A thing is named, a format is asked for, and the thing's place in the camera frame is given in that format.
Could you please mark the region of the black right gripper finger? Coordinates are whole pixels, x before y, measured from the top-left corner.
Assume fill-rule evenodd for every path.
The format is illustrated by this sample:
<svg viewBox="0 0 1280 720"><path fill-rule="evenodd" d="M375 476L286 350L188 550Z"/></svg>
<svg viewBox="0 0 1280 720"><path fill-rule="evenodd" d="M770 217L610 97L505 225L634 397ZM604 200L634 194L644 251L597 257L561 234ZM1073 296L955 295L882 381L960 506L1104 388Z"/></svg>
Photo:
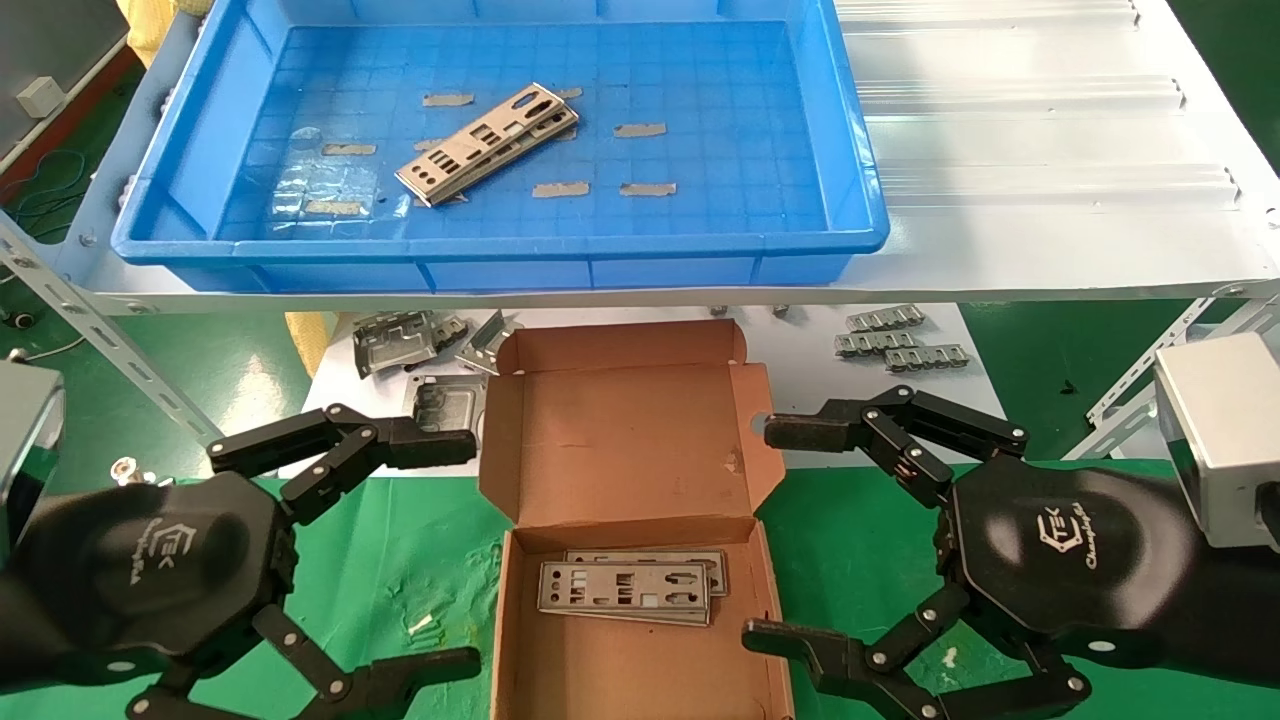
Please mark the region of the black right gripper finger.
<svg viewBox="0 0 1280 720"><path fill-rule="evenodd" d="M773 414L763 437L778 450L861 451L927 509L948 505L955 474L924 441L984 462L998 455L1023 457L1029 439L1011 421L910 386L868 400L831 398L812 415Z"/></svg>
<svg viewBox="0 0 1280 720"><path fill-rule="evenodd" d="M970 614L963 585L942 585L916 610L867 644L838 632L754 618L745 623L745 650L806 667L820 694L856 700L883 719L1055 719L1092 694L1092 684L1047 644L1021 642L1015 655L1027 676L933 694L908 666Z"/></svg>

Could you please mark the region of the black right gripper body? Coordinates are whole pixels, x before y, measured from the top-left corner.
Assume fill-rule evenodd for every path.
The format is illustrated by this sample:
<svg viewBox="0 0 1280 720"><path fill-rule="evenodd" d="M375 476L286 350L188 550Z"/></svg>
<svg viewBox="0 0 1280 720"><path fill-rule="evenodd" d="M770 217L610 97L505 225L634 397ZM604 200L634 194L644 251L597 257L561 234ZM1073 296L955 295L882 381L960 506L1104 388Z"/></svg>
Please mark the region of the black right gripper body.
<svg viewBox="0 0 1280 720"><path fill-rule="evenodd" d="M1277 685L1277 555L1216 548L1180 487L998 456L951 488L948 575L992 644Z"/></svg>

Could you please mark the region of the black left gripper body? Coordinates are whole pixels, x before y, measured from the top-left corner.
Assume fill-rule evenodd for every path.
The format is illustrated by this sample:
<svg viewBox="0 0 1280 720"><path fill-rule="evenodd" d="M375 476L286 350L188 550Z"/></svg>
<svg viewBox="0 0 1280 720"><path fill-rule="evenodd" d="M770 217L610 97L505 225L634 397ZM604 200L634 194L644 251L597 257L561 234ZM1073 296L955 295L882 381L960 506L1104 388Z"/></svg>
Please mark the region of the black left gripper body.
<svg viewBox="0 0 1280 720"><path fill-rule="evenodd" d="M3 689L215 676L297 562L285 511L233 473L42 498L3 568Z"/></svg>

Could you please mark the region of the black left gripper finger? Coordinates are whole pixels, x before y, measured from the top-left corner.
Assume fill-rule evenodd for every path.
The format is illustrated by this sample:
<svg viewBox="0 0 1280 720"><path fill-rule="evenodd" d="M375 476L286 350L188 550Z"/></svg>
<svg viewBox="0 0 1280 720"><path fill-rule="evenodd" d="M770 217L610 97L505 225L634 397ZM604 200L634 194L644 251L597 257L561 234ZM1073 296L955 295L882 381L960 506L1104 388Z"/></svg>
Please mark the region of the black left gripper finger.
<svg viewBox="0 0 1280 720"><path fill-rule="evenodd" d="M475 678L483 665L476 648L458 647L376 660L343 671L275 603L253 615L251 626L314 688L314 697L296 714L297 719L403 719L421 689ZM128 717L247 717L193 702L189 693L198 679L192 667L170 667L129 702Z"/></svg>
<svg viewBox="0 0 1280 720"><path fill-rule="evenodd" d="M282 487L280 505L307 525L381 468L463 465L477 456L471 430L425 430L410 416L370 418L342 404L288 416L211 442L214 471L261 477L307 460Z"/></svg>

